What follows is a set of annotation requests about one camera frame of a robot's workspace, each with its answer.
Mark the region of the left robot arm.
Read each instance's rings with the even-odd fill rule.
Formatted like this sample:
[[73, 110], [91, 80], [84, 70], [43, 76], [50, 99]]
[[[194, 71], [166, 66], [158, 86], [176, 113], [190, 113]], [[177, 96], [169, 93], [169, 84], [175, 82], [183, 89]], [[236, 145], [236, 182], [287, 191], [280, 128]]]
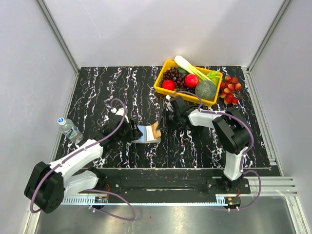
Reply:
[[100, 193], [105, 189], [104, 173], [95, 167], [78, 173], [84, 166], [117, 146], [119, 142], [139, 139], [142, 132], [127, 109], [114, 109], [104, 126], [79, 148], [59, 160], [37, 163], [29, 177], [24, 195], [31, 205], [49, 214], [71, 195], [92, 189]]

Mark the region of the beige leather card holder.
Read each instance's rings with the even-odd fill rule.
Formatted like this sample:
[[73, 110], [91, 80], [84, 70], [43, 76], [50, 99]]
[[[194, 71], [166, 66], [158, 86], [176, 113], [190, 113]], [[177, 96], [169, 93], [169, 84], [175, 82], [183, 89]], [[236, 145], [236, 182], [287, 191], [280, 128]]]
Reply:
[[143, 136], [138, 141], [132, 141], [132, 143], [142, 143], [142, 144], [160, 143], [161, 137], [158, 139], [154, 139], [151, 125], [148, 126], [138, 125], [138, 129], [143, 133]]

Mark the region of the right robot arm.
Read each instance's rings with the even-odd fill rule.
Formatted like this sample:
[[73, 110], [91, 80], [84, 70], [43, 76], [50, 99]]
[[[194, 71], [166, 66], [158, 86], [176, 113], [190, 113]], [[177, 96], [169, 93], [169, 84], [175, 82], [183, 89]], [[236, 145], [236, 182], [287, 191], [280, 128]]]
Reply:
[[181, 96], [166, 96], [165, 107], [157, 126], [159, 131], [205, 127], [214, 129], [226, 152], [225, 178], [222, 188], [233, 193], [239, 187], [243, 175], [243, 157], [254, 145], [253, 133], [244, 117], [236, 108], [226, 111], [204, 110], [189, 105]]

